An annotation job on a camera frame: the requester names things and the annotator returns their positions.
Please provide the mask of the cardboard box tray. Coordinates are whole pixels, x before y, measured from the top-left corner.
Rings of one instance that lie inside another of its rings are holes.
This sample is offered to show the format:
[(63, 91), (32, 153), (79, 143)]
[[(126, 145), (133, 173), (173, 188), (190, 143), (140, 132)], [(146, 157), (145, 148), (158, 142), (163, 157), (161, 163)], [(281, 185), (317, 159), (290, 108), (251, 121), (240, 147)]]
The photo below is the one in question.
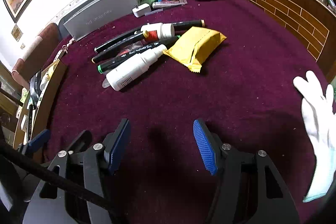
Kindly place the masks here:
[[(54, 73), (51, 76), (50, 81), (46, 85), (45, 90), (42, 94), (42, 99), (38, 103), (38, 107), (34, 112), (33, 127), (31, 132), (32, 137), (38, 135), (38, 133), (40, 133), (43, 129), (46, 128), (51, 107), (53, 105), (57, 90), (60, 87), (60, 83), (67, 69), (67, 66), (61, 60), (56, 60), (51, 65), (46, 67), (46, 69), (42, 71), (42, 74), (48, 72), (48, 69), (50, 67), (54, 68)], [(25, 115), (28, 115), (29, 113), (29, 110), (27, 109), (29, 100), (30, 100), (30, 94), (27, 95), (27, 98), (25, 100), (21, 114), (18, 119), (17, 128), (15, 130), (13, 141), (14, 149), (17, 149), (21, 143), (25, 142), (26, 133), (21, 129), (21, 124), (23, 117)]]

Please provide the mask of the brown wooden chair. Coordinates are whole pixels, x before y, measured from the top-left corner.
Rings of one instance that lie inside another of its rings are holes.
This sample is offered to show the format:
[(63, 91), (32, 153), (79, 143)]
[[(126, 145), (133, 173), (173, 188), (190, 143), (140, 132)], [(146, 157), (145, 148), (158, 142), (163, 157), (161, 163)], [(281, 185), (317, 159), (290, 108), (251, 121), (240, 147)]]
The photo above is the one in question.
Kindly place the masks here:
[(26, 90), (30, 89), (30, 79), (49, 59), (60, 43), (61, 36), (56, 23), (50, 23), (42, 30), (25, 53), (15, 63), (11, 75), (15, 82)]

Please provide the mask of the green capped black marker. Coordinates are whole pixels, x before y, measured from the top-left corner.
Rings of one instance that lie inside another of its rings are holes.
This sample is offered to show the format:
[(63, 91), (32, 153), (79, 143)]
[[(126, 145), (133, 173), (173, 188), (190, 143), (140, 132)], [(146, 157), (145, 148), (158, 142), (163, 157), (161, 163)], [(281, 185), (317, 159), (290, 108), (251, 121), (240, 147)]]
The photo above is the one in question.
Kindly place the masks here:
[(166, 48), (169, 49), (179, 38), (180, 36), (177, 35), (172, 38), (150, 43), (136, 50), (131, 50), (127, 53), (124, 53), (120, 56), (116, 56), (110, 60), (103, 62), (102, 64), (97, 66), (97, 70), (100, 74), (108, 73), (109, 71), (111, 71), (112, 69), (115, 69), (117, 66), (119, 66), (120, 64), (122, 64), (123, 62), (125, 62), (126, 60), (130, 59), (132, 56), (138, 53), (143, 53), (146, 50), (153, 49), (157, 46), (160, 46), (161, 44), (165, 45)]

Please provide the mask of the white spray bottle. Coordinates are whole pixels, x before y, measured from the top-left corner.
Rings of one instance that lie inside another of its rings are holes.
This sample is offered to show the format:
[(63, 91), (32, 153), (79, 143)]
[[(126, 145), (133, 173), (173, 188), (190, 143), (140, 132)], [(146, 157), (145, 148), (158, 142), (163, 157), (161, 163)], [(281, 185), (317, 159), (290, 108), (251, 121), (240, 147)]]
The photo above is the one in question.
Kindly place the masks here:
[(143, 53), (135, 54), (106, 75), (108, 84), (115, 91), (120, 91), (122, 88), (126, 87), (136, 78), (145, 73), (166, 50), (167, 47), (164, 44), (160, 44), (159, 46), (148, 49)]

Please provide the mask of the dark red table cloth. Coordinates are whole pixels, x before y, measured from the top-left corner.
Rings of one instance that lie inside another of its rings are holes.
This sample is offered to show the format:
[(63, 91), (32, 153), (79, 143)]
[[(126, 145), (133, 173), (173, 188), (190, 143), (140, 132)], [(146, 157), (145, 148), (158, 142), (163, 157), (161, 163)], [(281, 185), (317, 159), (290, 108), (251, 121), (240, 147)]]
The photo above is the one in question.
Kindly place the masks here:
[[(195, 19), (226, 37), (199, 73), (162, 56), (121, 91), (103, 88), (105, 77), (91, 61), (96, 46), (147, 23)], [(217, 180), (195, 143), (197, 118), (240, 151), (266, 151), (301, 222), (318, 210), (320, 200), (302, 200), (315, 157), (292, 80), (308, 70), (323, 87), (327, 80), (300, 41), (256, 5), (189, 0), (143, 18), (128, 15), (74, 43), (62, 61), (67, 71), (50, 114), (46, 157), (53, 159), (82, 130), (97, 142), (128, 118), (129, 143), (112, 180), (117, 223), (205, 221)]]

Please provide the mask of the white cotton glove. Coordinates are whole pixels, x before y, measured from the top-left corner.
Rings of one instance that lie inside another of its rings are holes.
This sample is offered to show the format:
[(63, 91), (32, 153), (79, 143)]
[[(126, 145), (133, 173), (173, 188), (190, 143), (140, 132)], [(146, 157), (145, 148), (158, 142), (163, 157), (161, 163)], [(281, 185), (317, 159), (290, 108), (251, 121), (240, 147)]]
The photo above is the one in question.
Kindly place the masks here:
[(335, 174), (335, 112), (334, 89), (331, 84), (325, 91), (313, 71), (305, 78), (295, 77), (294, 87), (302, 94), (301, 115), (315, 155), (313, 177), (303, 198), (310, 202), (327, 194)]

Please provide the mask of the black pen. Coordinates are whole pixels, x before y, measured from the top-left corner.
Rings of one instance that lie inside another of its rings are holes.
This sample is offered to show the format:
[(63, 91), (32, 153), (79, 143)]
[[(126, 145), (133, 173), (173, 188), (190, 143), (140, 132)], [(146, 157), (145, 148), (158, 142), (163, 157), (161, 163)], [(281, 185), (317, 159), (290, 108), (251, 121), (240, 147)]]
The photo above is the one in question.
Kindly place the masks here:
[(114, 37), (114, 38), (112, 38), (112, 39), (104, 42), (102, 45), (96, 47), (94, 49), (94, 52), (95, 53), (100, 53), (100, 52), (106, 50), (107, 48), (109, 48), (110, 46), (116, 44), (117, 42), (119, 42), (119, 41), (121, 41), (121, 40), (123, 40), (125, 38), (128, 38), (128, 37), (130, 37), (130, 36), (132, 36), (134, 34), (137, 34), (138, 32), (140, 32), (140, 30), (141, 30), (141, 27), (136, 27), (136, 28), (134, 28), (134, 29), (132, 29), (130, 31), (124, 32), (123, 34), (120, 34), (120, 35), (118, 35), (118, 36), (116, 36), (116, 37)]

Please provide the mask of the small white cream bottle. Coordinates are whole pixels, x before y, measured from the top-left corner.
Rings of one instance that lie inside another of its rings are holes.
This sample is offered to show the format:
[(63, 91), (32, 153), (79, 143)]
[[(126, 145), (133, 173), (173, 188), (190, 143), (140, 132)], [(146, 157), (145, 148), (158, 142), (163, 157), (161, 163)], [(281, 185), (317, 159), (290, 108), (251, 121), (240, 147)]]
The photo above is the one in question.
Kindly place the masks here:
[(175, 36), (175, 30), (172, 23), (147, 24), (142, 26), (140, 31), (144, 34), (147, 42), (156, 42)]

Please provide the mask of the white charger plug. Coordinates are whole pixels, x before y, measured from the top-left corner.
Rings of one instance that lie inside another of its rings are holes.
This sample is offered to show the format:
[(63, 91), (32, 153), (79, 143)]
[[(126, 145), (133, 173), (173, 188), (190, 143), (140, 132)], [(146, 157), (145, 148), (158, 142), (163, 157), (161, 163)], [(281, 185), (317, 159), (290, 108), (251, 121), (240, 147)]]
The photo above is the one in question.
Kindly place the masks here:
[(135, 6), (135, 8), (132, 9), (132, 12), (136, 18), (140, 18), (145, 14), (151, 12), (151, 7), (149, 4), (144, 3), (142, 5)]

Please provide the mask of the silver rectangular gift box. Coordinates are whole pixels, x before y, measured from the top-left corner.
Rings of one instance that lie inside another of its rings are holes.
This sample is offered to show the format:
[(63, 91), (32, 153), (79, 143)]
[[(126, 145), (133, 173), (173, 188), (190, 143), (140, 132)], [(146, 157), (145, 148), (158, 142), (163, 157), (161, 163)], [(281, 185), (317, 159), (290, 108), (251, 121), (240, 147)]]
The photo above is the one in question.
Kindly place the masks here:
[(138, 3), (138, 0), (94, 0), (74, 13), (64, 27), (78, 41), (107, 23), (130, 14)]

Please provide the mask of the long black marker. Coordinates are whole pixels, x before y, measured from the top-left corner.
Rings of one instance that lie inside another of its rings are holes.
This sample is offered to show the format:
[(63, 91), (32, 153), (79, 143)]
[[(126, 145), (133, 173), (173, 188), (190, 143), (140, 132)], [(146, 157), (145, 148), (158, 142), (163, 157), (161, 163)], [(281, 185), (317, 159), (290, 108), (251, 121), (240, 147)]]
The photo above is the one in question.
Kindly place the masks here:
[(172, 23), (175, 32), (187, 31), (191, 27), (205, 27), (205, 21), (203, 19), (188, 20), (183, 22)]

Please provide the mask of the wooden brick pattern cabinet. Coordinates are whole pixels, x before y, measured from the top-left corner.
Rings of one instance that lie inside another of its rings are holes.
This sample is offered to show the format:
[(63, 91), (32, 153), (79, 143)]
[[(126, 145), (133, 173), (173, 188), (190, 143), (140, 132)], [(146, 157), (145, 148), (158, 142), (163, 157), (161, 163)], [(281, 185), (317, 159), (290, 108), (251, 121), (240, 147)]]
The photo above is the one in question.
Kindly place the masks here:
[(335, 79), (335, 14), (320, 0), (248, 0), (306, 47), (326, 79)]

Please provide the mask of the flat cosmetics tube pack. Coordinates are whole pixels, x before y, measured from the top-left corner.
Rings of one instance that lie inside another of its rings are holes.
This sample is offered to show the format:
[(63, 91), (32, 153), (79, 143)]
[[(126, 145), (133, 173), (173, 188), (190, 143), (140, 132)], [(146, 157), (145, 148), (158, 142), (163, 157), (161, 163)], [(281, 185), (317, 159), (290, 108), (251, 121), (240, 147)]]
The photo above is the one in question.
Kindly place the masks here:
[(166, 9), (166, 8), (171, 8), (171, 7), (176, 7), (176, 6), (183, 6), (186, 4), (187, 4), (187, 0), (175, 0), (175, 1), (163, 0), (160, 2), (153, 2), (152, 8), (153, 9)]

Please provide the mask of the pink bead keychain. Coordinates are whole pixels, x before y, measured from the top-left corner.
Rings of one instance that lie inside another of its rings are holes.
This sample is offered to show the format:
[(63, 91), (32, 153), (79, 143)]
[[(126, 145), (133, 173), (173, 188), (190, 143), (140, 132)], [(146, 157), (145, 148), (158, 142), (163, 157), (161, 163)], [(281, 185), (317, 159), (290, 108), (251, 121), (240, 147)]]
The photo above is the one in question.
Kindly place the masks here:
[(75, 42), (74, 38), (70, 39), (67, 44), (62, 46), (62, 49), (65, 53), (68, 53), (69, 47)]

